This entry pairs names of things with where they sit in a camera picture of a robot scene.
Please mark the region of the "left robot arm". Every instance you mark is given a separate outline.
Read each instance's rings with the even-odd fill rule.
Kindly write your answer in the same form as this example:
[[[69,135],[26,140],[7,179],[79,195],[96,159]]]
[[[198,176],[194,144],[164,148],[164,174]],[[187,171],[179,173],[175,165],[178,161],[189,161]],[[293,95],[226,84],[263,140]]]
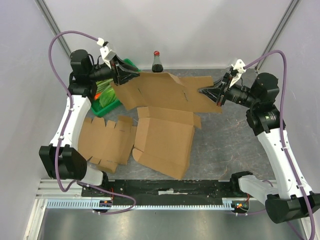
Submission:
[[[122,85],[138,77],[136,66],[114,55],[103,64],[94,62],[91,54],[78,49],[70,55],[72,72],[67,87],[67,102],[60,125],[49,145],[41,146],[39,157],[52,179],[80,181],[92,185],[99,197],[110,191],[107,174],[88,166],[87,160],[78,152],[78,141],[85,117],[97,92],[97,82],[110,79]]]

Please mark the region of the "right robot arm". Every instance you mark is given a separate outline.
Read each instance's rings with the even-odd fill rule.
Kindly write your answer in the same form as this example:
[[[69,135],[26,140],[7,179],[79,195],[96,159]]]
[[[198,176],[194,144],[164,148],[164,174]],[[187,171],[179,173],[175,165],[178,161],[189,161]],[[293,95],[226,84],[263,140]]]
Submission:
[[[231,101],[247,108],[246,121],[258,138],[272,167],[277,186],[272,187],[257,179],[253,173],[242,171],[232,174],[229,191],[235,197],[244,193],[254,197],[265,208],[276,224],[309,216],[307,206],[315,213],[320,208],[320,195],[307,183],[290,150],[285,123],[275,106],[279,94],[278,79],[270,73],[260,73],[251,87],[231,84],[226,73],[216,85],[201,87],[198,92],[217,106]]]

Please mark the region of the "large cardboard box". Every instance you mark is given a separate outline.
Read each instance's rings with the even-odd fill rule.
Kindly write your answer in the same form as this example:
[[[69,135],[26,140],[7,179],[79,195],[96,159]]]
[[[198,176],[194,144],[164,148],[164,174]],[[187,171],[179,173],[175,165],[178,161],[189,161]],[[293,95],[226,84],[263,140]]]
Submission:
[[[213,86],[211,76],[178,77],[168,72],[141,72],[125,84],[112,84],[126,110],[136,109],[134,160],[181,180],[190,165],[199,113],[221,113],[221,107],[198,90]]]

